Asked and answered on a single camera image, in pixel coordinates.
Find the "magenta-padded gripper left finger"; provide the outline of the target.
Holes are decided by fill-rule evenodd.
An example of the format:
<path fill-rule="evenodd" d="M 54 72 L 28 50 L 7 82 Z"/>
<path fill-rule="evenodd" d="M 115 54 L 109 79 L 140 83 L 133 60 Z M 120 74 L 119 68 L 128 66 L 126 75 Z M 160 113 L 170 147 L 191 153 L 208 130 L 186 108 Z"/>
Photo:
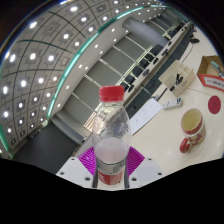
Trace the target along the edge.
<path fill-rule="evenodd" d="M 70 157 L 57 176 L 84 188 L 96 188 L 98 176 L 94 149 L 89 148 L 78 157 Z"/>

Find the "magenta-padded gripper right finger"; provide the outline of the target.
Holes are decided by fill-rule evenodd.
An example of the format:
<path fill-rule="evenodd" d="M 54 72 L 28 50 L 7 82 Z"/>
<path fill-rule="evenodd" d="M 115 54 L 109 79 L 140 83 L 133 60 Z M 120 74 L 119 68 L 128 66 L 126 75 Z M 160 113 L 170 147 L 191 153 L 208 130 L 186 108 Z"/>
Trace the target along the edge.
<path fill-rule="evenodd" d="M 164 176 L 164 172 L 151 157 L 144 157 L 131 147 L 126 159 L 125 188 L 140 188 Z"/>

